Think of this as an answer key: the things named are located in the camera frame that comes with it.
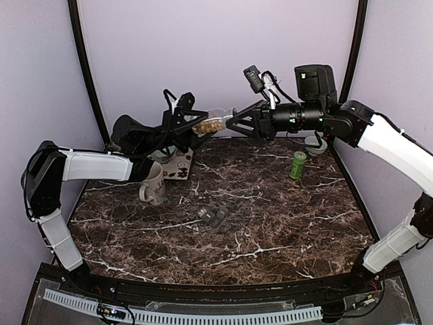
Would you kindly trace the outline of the grey weekly pill organizer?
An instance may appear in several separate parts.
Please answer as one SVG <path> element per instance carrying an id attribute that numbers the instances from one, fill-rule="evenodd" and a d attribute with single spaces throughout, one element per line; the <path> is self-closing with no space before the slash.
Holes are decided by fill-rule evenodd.
<path id="1" fill-rule="evenodd" d="M 226 207 L 220 207 L 216 212 L 211 211 L 211 210 L 206 209 L 206 208 L 202 208 L 202 209 L 207 210 L 206 218 L 201 218 L 199 215 L 198 216 L 203 221 L 205 221 L 207 225 L 209 225 L 212 228 L 219 227 L 220 224 L 222 224 L 224 218 L 227 216 L 227 213 L 228 213 L 228 209 Z"/>

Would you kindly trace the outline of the green pill bottle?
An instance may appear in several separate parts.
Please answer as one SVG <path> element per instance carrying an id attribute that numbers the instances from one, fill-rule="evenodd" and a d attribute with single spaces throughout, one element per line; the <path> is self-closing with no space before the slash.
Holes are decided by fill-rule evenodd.
<path id="1" fill-rule="evenodd" d="M 297 180 L 302 176 L 304 164 L 306 162 L 307 155 L 304 152 L 296 151 L 292 160 L 292 167 L 290 170 L 290 178 Z"/>

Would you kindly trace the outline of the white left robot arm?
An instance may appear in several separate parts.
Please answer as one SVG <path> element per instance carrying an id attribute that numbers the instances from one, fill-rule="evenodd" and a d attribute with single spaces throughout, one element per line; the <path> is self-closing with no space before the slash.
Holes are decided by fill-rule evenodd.
<path id="1" fill-rule="evenodd" d="M 83 268 L 85 262 L 62 216 L 63 183 L 72 180 L 107 179 L 142 182 L 154 165 L 152 152 L 175 146 L 182 152 L 197 148 L 202 140 L 193 127 L 208 118 L 206 111 L 176 107 L 164 111 L 162 125 L 146 127 L 129 115 L 114 124 L 112 141 L 117 152 L 61 148 L 43 141 L 30 158 L 21 178 L 29 220 L 37 223 L 43 239 L 60 265 L 69 272 L 68 282 L 81 295 L 95 290 L 95 279 Z"/>

